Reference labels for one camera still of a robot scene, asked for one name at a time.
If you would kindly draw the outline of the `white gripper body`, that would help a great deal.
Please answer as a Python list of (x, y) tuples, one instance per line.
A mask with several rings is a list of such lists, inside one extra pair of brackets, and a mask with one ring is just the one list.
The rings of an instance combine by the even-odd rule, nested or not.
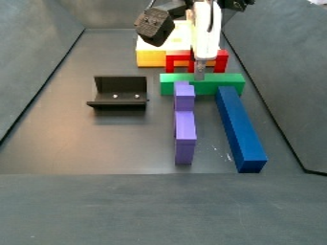
[(222, 9), (215, 0), (194, 3), (192, 48), (197, 60), (214, 60), (221, 49)]

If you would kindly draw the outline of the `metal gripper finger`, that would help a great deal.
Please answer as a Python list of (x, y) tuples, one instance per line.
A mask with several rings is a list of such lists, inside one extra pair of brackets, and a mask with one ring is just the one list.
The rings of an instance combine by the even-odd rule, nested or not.
[(194, 78), (197, 80), (205, 80), (205, 71), (206, 71), (206, 61), (198, 60), (194, 63)]

